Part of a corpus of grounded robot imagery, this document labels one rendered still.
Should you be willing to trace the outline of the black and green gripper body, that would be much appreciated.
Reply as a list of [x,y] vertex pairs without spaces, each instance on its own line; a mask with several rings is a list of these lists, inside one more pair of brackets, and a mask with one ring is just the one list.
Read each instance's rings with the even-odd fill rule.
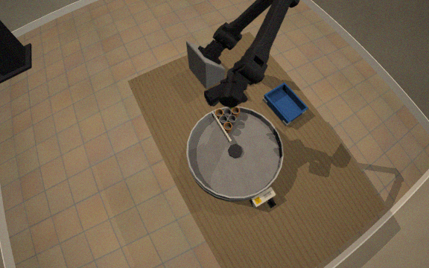
[[247,96],[243,93],[243,97],[242,97],[242,99],[237,103],[237,105],[238,104],[240,104],[240,103],[245,103],[245,102],[247,102]]

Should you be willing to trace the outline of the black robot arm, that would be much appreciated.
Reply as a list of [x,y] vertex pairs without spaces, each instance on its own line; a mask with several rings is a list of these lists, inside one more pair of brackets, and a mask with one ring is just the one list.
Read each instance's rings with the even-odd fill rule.
[[228,70],[226,79],[204,91],[208,105],[215,106],[220,102],[224,106],[235,107],[248,84],[256,84],[264,79],[270,49],[286,12],[298,3],[299,0],[256,0],[236,20],[221,25],[213,35],[215,40],[205,48],[199,46],[205,58],[220,65],[218,57],[221,52],[225,48],[233,49],[242,38],[241,31],[270,6],[253,43],[233,68]]

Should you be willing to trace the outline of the grey metal bushing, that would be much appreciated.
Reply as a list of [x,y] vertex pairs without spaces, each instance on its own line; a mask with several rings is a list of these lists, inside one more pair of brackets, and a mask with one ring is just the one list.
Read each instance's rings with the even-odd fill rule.
[[[232,119],[232,120],[234,120],[233,122],[231,122],[230,121],[230,119]],[[230,115],[229,117],[228,117],[228,121],[227,122],[230,122],[231,124],[232,124],[232,126],[234,126],[235,125],[235,122],[236,122],[236,117],[234,116],[234,115]]]
[[[229,115],[225,115],[225,113],[229,113]],[[226,117],[229,117],[232,114],[232,110],[231,109],[225,109],[223,111],[223,115],[225,115]]]
[[225,120],[226,122],[228,121],[228,118],[225,115],[220,116],[219,118],[219,122],[222,124],[222,126],[226,123],[226,122],[222,122],[221,120]]

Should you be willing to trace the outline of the bronze bushing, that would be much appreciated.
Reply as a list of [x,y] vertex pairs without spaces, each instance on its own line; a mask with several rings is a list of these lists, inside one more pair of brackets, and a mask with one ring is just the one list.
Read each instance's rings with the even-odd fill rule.
[[215,111],[215,114],[216,114],[216,116],[217,116],[217,118],[219,120],[219,118],[220,118],[221,115],[217,115],[218,113],[220,113],[221,115],[223,115],[223,110],[222,109],[216,109],[216,111]]
[[[234,113],[237,112],[237,113]],[[232,115],[236,116],[236,118],[239,116],[240,109],[238,107],[232,108]]]
[[[226,129],[225,127],[230,127],[230,129]],[[230,132],[232,131],[232,124],[231,124],[230,122],[226,122],[226,123],[223,125],[223,128],[225,129],[225,131],[226,131],[227,133],[230,133]]]

